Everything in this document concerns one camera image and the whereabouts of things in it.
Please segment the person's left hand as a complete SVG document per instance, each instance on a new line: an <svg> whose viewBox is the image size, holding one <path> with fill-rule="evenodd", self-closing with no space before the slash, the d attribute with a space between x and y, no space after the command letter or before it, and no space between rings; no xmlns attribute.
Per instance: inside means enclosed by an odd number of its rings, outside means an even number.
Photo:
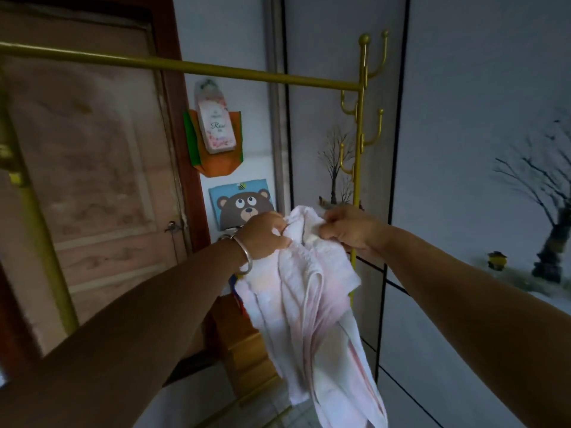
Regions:
<svg viewBox="0 0 571 428"><path fill-rule="evenodd" d="M266 214L267 213L253 216L235 233L239 240L246 245L253 260L263 259L274 253L274 251L268 249L269 246L267 245ZM243 265L246 259L242 252L240 259L243 261Z"/></svg>

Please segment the person's right hand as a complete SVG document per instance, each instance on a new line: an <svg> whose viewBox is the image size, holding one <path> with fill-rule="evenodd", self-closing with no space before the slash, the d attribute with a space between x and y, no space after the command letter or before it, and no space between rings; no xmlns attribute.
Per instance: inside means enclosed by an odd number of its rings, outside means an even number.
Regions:
<svg viewBox="0 0 571 428"><path fill-rule="evenodd" d="M384 249L390 236L389 224L353 205L343 205L336 208L353 208L352 235L346 242L333 240L350 250L363 253L367 257L385 259Z"/></svg>

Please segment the white pink towel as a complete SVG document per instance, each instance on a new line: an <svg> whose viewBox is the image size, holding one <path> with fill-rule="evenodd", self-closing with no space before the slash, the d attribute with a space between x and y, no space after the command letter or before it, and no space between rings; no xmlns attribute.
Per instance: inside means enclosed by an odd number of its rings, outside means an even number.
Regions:
<svg viewBox="0 0 571 428"><path fill-rule="evenodd" d="M311 404L322 428L389 428L349 294L361 279L310 207L285 217L288 248L253 262L235 285L289 402Z"/></svg>

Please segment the person's left forearm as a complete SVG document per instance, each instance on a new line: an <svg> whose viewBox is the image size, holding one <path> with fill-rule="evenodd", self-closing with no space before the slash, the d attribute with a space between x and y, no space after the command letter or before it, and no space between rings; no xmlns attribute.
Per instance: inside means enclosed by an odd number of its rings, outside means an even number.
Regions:
<svg viewBox="0 0 571 428"><path fill-rule="evenodd" d="M0 428L132 428L188 350L241 250L222 240L122 295L0 389Z"/></svg>

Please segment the person's right forearm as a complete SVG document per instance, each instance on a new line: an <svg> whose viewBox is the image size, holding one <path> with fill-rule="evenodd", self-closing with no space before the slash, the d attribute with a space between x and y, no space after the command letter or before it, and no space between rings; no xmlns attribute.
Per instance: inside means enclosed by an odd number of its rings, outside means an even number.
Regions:
<svg viewBox="0 0 571 428"><path fill-rule="evenodd" d="M571 316L382 224L374 251L494 395L528 428L571 428Z"/></svg>

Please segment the blue bear picture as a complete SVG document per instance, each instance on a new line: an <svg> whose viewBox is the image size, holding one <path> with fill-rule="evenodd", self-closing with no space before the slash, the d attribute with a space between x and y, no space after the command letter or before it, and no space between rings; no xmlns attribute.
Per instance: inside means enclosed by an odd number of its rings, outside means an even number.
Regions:
<svg viewBox="0 0 571 428"><path fill-rule="evenodd" d="M275 211L266 179L219 185L208 193L219 231L239 228L255 215Z"/></svg>

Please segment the silver bangle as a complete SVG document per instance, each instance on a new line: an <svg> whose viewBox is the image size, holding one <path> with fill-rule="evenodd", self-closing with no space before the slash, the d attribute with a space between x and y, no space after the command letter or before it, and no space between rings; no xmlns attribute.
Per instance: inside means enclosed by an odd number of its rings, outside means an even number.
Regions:
<svg viewBox="0 0 571 428"><path fill-rule="evenodd" d="M253 258L251 253L248 251L246 245L241 240L239 240L236 234L232 235L222 234L221 236L218 237L218 241L221 240L232 240L233 242L235 242L240 247L240 250L243 253L244 258L246 259L245 263L239 267L239 271L236 273L236 275L246 276L247 274L249 274L253 269Z"/></svg>

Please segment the orange green cloth bag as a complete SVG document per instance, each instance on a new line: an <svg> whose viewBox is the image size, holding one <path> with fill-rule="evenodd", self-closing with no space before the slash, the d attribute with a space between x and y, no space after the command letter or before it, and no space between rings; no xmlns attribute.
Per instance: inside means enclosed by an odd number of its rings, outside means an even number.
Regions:
<svg viewBox="0 0 571 428"><path fill-rule="evenodd" d="M231 151L211 154L204 145L196 111L188 109L183 114L191 165L205 177L230 175L243 162L241 112L230 112L230 119L237 141L236 148Z"/></svg>

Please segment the pink floral packet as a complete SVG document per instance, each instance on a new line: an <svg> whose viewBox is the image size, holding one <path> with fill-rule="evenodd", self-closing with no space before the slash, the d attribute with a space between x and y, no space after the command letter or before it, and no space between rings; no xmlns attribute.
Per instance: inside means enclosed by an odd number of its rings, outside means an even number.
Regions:
<svg viewBox="0 0 571 428"><path fill-rule="evenodd" d="M195 85L195 107L206 150L216 155L235 150L233 132L225 97L212 78L203 78Z"/></svg>

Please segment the wooden drawer cabinet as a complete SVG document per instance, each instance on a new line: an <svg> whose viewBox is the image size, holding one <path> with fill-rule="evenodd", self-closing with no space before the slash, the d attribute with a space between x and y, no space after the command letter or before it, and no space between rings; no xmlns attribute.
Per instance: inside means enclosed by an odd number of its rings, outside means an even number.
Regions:
<svg viewBox="0 0 571 428"><path fill-rule="evenodd" d="M205 328L207 346L221 360L237 398L248 399L280 380L260 331L234 295L215 300Z"/></svg>

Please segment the wardrobe with tree print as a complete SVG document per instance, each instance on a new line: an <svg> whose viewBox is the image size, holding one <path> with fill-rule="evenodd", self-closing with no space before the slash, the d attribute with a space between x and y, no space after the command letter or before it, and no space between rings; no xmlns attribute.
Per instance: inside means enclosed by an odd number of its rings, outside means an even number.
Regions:
<svg viewBox="0 0 571 428"><path fill-rule="evenodd" d="M288 67L365 92L362 206L571 316L571 0L284 0ZM290 92L297 204L325 195L310 169L353 116L333 93ZM390 428L524 428L381 259L356 260L353 312Z"/></svg>

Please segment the gold metal clothes rack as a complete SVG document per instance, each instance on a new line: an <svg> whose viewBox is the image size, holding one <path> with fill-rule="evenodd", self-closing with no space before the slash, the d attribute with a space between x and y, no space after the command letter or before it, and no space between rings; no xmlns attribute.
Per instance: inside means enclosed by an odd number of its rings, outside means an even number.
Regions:
<svg viewBox="0 0 571 428"><path fill-rule="evenodd" d="M383 30L382 61L378 68L372 72L368 72L367 62L367 51L371 37L369 34L362 34L359 37L360 65L359 81L357 83L295 76L286 73L270 73L214 64L185 62L161 57L118 56L9 42L0 42L0 55L36 57L64 62L120 66L155 71L175 71L217 78L234 78L262 81L265 83L339 90L341 92L341 110L349 116L354 116L357 126L353 166L351 169L344 166L344 145L340 145L339 165L343 172L352 177L353 205L358 207L361 202L361 155L365 147L375 144L381 137L382 118L384 114L383 109L378 110L378 129L376 136L370 141L365 141L363 132L364 96L368 86L368 80L375 78L384 68L387 60L388 37L389 29ZM26 223L28 224L34 246L44 267L61 323L67 335L73 334L79 328L78 317L55 252L47 223L25 165L25 160L18 143L14 126L11 122L5 97L0 99L0 169L7 171L10 176L10 181L21 189L20 197L25 212L27 212Z"/></svg>

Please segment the brown wooden door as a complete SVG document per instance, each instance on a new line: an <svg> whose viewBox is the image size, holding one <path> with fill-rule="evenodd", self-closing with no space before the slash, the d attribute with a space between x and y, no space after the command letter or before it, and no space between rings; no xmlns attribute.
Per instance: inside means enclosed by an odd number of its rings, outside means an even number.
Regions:
<svg viewBox="0 0 571 428"><path fill-rule="evenodd" d="M182 59L173 0L0 0L0 41ZM210 244L182 73L0 55L0 74L79 323Z"/></svg>

